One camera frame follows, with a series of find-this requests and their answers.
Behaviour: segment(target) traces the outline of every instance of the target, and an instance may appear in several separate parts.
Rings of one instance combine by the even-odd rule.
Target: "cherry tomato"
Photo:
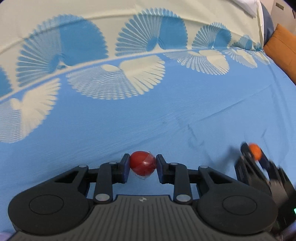
[[[251,143],[249,144],[249,148],[255,158],[256,161],[259,161],[262,157],[262,151],[257,144]]]
[[[136,151],[131,154],[130,167],[139,176],[149,176],[156,168],[156,159],[149,152]]]

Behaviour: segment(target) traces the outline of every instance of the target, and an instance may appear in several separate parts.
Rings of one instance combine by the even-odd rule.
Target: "wall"
[[[271,14],[272,6],[274,5],[274,0],[260,0],[263,5],[267,8],[269,14]]]
[[[276,3],[284,6],[284,10],[278,8]],[[274,28],[276,28],[277,24],[279,23],[287,28],[291,33],[295,32],[296,19],[294,19],[292,8],[284,0],[274,1],[270,16],[274,23]]]

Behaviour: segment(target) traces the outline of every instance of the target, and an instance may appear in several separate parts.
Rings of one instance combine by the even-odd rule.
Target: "orange ball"
[[[249,148],[250,148],[255,160],[259,161],[262,157],[262,151],[261,151],[260,147],[255,143],[251,143],[251,144],[249,144]]]

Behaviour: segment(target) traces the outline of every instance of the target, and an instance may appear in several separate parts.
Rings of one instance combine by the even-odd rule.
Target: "bed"
[[[2,2],[0,232],[14,231],[7,207],[19,192],[137,150],[235,178],[241,143],[254,142],[296,183],[296,87],[262,51],[257,11],[228,0]],[[114,185],[172,193],[156,172]]]

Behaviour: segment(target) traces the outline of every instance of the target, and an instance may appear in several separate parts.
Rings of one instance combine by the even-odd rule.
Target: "orange pillow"
[[[278,24],[263,49],[296,84],[296,35]]]

